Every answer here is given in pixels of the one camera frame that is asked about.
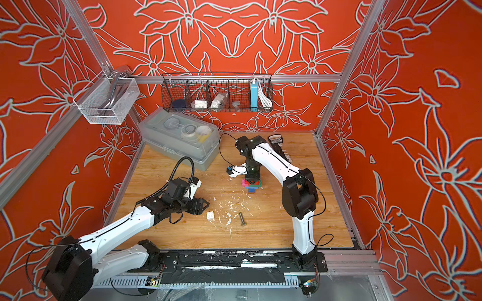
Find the white 2x2 lego brick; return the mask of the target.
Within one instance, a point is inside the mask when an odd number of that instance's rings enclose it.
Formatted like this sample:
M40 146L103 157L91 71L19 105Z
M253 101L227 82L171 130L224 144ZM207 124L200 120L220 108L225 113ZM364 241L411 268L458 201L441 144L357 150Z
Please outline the white 2x2 lego brick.
M213 211L210 211L207 213L207 220L208 221L214 221L215 220L215 214Z

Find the green 2x4 lego brick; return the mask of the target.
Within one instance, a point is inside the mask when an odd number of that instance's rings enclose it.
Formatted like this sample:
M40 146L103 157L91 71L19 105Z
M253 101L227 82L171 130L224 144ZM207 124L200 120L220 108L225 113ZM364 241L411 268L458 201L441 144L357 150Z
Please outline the green 2x4 lego brick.
M248 189L258 189L258 188L261 188L262 187L262 184L250 184L247 186Z

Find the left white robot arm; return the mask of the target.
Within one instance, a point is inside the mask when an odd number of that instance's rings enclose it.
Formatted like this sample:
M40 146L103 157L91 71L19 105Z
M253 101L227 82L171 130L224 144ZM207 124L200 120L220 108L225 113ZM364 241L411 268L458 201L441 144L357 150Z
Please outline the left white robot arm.
M80 300L108 278L145 265L157 267L158 248L143 240L122 252L112 250L172 214L201 215L209 203L195 197L198 178L170 180L165 188L137 202L136 208L114 223L78 239L67 236L55 245L41 277L56 300Z

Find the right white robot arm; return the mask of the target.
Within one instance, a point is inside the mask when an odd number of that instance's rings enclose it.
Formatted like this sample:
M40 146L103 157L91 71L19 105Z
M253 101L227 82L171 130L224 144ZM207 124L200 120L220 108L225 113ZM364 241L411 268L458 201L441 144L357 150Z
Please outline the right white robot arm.
M227 168L230 177L243 175L246 183L260 184L261 167L265 167L279 181L283 208L292 218L293 261L300 270L316 266L318 246L313 241L313 218L319 196L313 173L308 168L300 169L292 165L261 136L237 138L235 147L246 162Z

